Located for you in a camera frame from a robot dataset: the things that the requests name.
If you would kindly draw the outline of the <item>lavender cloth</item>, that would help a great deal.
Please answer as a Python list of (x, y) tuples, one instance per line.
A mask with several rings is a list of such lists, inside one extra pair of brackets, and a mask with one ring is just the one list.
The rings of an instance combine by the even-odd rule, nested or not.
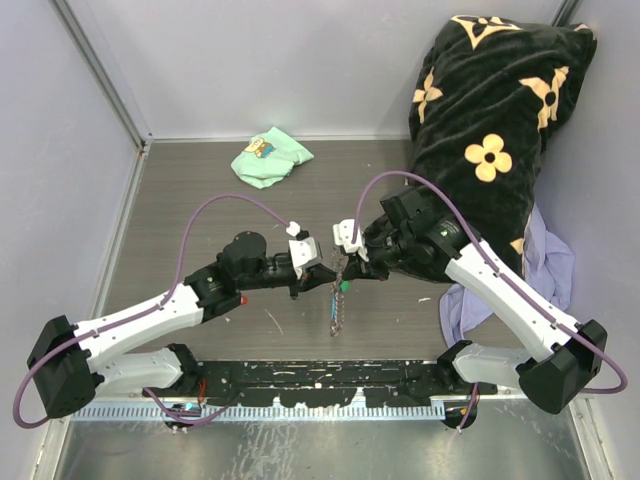
[[(566, 310), (571, 302), (575, 255), (551, 233), (537, 206), (532, 207), (524, 237), (518, 241), (525, 281), (555, 307)], [(493, 311), (466, 287), (454, 284), (440, 298), (441, 331), (447, 346), (465, 338)]]

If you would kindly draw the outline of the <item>mint green cloth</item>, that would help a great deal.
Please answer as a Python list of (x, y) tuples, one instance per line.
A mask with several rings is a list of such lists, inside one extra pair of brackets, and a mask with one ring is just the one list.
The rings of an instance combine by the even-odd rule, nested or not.
[(314, 155), (287, 133), (272, 127), (252, 137), (231, 162), (233, 173), (246, 184), (265, 189), (284, 180)]

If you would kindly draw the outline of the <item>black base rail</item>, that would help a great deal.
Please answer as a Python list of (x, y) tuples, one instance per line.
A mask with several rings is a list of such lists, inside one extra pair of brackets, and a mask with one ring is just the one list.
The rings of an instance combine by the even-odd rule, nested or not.
[(286, 408), (429, 406), (437, 396), (467, 396), (472, 385), (423, 360), (205, 361), (185, 381), (153, 392), (159, 397), (203, 396), (210, 405)]

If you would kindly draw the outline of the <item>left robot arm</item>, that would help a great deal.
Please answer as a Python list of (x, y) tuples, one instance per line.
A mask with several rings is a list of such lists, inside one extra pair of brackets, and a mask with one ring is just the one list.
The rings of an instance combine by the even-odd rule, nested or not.
[(155, 298), (77, 324), (64, 315), (55, 317), (45, 323), (27, 359), (46, 416), (65, 417), (98, 394), (127, 387), (191, 395), (199, 387), (200, 372), (187, 348), (167, 347), (151, 355), (137, 354), (135, 348), (226, 315), (245, 304), (246, 290), (288, 288), (297, 297), (336, 277), (307, 233), (291, 240), (287, 251), (269, 256), (265, 238), (245, 231), (213, 263)]

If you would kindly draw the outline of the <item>black floral blanket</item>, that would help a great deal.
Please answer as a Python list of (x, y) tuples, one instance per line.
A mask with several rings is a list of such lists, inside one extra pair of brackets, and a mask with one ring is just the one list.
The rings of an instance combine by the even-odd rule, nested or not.
[(456, 15), (419, 72), (410, 183), (434, 217), (460, 211), (516, 273), (542, 153), (572, 115), (596, 49), (583, 24)]

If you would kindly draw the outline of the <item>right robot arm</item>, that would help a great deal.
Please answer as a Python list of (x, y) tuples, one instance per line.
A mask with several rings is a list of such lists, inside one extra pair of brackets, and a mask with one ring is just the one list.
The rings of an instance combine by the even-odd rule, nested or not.
[(354, 220), (333, 227), (347, 256), (345, 280), (385, 280), (394, 269), (422, 269), (425, 278), (449, 279), (474, 293), (520, 340), (519, 349), (459, 340), (442, 354), (438, 379), (459, 394), (472, 383), (518, 388), (541, 410), (557, 414), (599, 373), (608, 334), (597, 321), (580, 323), (555, 308), (514, 273), (489, 244), (471, 239), (452, 213), (427, 209), (407, 188), (381, 201), (387, 227), (362, 233)]

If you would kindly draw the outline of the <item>aluminium corner post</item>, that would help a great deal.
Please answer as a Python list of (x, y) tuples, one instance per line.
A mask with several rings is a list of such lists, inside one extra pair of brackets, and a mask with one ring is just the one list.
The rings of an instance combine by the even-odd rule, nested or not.
[(153, 142), (153, 135), (133, 94), (127, 90), (126, 81), (119, 77), (121, 72), (117, 62), (108, 59), (108, 45), (102, 38), (89, 5), (85, 1), (50, 1), (49, 4), (132, 142), (140, 150), (148, 147)]

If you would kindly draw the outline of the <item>blue handled key ring organizer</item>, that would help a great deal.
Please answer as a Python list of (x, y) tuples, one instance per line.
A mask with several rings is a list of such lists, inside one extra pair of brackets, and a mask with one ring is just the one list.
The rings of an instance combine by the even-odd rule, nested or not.
[(342, 270), (346, 264), (345, 257), (339, 250), (332, 255), (332, 267), (337, 274), (337, 280), (331, 284), (329, 333), (331, 337), (338, 336), (344, 325), (344, 292), (339, 291), (339, 284), (344, 282)]

